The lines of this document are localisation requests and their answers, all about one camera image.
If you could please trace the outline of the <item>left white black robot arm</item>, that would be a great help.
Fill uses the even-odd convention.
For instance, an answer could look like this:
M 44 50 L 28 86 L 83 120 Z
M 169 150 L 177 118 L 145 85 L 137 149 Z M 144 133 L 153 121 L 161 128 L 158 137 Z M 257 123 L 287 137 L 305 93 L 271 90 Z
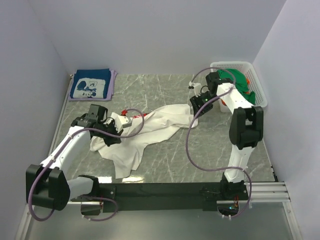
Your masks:
M 74 119 L 66 136 L 58 147 L 39 165 L 31 164 L 25 173 L 26 202 L 31 208 L 38 206 L 52 211 L 61 211 L 68 201 L 80 196 L 100 195 L 97 177 L 80 175 L 67 180 L 66 172 L 80 150 L 93 137 L 102 138 L 110 146 L 120 143 L 116 121 L 106 121 L 107 108 L 92 104 L 87 113 Z

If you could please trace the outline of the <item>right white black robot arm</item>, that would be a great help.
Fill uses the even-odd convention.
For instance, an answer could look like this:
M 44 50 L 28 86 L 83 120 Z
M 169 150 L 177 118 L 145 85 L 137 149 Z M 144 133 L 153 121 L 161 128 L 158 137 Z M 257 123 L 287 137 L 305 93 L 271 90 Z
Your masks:
M 212 109 L 213 103 L 220 100 L 231 112 L 229 140 L 231 154 L 228 165 L 220 168 L 223 172 L 218 194 L 224 199 L 231 199 L 245 192 L 245 179 L 249 158 L 262 141 L 264 133 L 264 110 L 254 101 L 248 99 L 248 82 L 246 77 L 232 68 L 213 67 L 205 77 L 204 86 L 193 79 L 188 87 L 194 91 L 190 99 L 193 107 L 194 123 L 198 117 Z

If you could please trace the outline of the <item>white t-shirt red print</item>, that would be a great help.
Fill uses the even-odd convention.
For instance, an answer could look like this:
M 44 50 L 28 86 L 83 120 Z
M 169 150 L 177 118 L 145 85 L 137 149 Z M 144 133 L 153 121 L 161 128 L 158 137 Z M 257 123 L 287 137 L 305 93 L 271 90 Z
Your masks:
M 94 136 L 90 150 L 113 161 L 116 179 L 126 178 L 132 170 L 137 170 L 148 145 L 169 140 L 179 129 L 188 128 L 193 118 L 188 104 L 161 106 L 144 116 L 143 128 L 137 135 L 122 138 L 119 144 L 111 146 L 107 146 L 102 138 Z

